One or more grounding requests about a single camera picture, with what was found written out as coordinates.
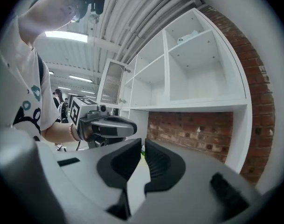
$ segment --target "fluorescent light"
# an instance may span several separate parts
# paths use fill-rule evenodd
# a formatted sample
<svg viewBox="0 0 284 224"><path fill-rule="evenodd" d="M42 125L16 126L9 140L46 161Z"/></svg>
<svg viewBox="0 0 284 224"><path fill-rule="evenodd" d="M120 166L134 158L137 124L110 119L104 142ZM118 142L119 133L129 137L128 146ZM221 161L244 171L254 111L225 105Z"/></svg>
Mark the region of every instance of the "fluorescent light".
<svg viewBox="0 0 284 224"><path fill-rule="evenodd" d="M75 40L79 42L88 42L88 36L84 34L74 33L74 32L62 32L62 31L48 31L45 32L47 37L56 37Z"/></svg>
<svg viewBox="0 0 284 224"><path fill-rule="evenodd" d="M74 77L74 76L71 76L71 75L69 75L69 77L70 77L70 78L74 78L74 79L78 79L78 80L83 80L83 81L87 81L87 82L91 82L91 83L92 83L92 81L91 81L91 80L88 80L88 79L84 79L84 78L80 78L80 77Z"/></svg>
<svg viewBox="0 0 284 224"><path fill-rule="evenodd" d="M94 92L90 92L90 91L81 91L81 92L86 92L86 93L90 93L90 94L95 94Z"/></svg>
<svg viewBox="0 0 284 224"><path fill-rule="evenodd" d="M58 86L58 88L60 88L60 89L66 89L66 90L70 90L70 88L64 88L64 87L60 87L60 86Z"/></svg>

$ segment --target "person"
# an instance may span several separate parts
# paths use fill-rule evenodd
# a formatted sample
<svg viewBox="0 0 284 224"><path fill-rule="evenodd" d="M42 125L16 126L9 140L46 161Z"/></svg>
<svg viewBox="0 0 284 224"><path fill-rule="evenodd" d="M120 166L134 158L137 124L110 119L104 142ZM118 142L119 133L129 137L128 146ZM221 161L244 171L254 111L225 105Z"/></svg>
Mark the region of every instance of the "person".
<svg viewBox="0 0 284 224"><path fill-rule="evenodd" d="M88 3L89 0L34 0L24 14L10 16L1 34L1 60L25 91L24 101L17 104L20 108L13 126L26 131L36 141L40 141L41 136L53 143L80 140L74 125L56 122L58 110L52 99L48 68L43 62L40 83L34 43L43 32L83 18ZM90 127L85 128L85 134L92 134Z"/></svg>
<svg viewBox="0 0 284 224"><path fill-rule="evenodd" d="M59 117L57 118L56 122L68 123L67 107L66 107L66 103L63 101L62 91L60 89L56 89L53 94L55 94L55 97L53 97L53 99L57 107L57 110L59 112ZM63 144L55 143L55 146L56 146L57 151L60 151L61 148L63 147Z"/></svg>
<svg viewBox="0 0 284 224"><path fill-rule="evenodd" d="M65 98L66 108L69 109L68 98Z"/></svg>

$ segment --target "white t-shirt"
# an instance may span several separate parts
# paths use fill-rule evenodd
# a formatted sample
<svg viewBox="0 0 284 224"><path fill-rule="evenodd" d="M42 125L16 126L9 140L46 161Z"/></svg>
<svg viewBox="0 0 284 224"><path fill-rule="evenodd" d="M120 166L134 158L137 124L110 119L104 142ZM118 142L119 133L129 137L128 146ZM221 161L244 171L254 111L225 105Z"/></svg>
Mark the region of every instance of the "white t-shirt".
<svg viewBox="0 0 284 224"><path fill-rule="evenodd" d="M13 125L40 141L41 131L53 125L59 112L52 97L48 67L43 62L40 87L38 56L35 49L21 40L17 16L8 22L2 34L0 55L8 64L9 72L27 89L27 98L21 103Z"/></svg>

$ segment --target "bracelet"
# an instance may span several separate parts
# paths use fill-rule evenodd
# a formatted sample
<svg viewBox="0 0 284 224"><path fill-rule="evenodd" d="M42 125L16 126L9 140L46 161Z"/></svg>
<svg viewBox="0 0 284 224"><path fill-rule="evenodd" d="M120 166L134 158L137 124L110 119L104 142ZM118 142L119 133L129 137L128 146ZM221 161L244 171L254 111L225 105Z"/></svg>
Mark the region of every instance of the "bracelet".
<svg viewBox="0 0 284 224"><path fill-rule="evenodd" d="M74 141L79 141L79 140L77 140L77 139L74 137L74 135L72 134L72 126L73 126L73 123L71 123L71 124L69 125L69 134L70 134L71 138L72 138Z"/></svg>

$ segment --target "ceiling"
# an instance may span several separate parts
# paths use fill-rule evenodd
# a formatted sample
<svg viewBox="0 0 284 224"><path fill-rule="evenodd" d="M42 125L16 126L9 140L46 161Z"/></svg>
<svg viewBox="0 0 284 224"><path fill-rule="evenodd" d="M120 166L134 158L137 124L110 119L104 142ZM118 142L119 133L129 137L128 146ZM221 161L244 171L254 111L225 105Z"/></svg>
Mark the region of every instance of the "ceiling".
<svg viewBox="0 0 284 224"><path fill-rule="evenodd" d="M31 0L25 1L20 6L28 7ZM81 90L97 95L108 58L129 63L165 25L200 5L200 0L105 0L100 16L91 13L89 7L79 23L70 23L60 29L86 34L88 43L42 34L35 47L49 70L54 72L50 78L52 87L70 88L70 93L78 95L87 95ZM75 80L69 75L87 78L93 83Z"/></svg>

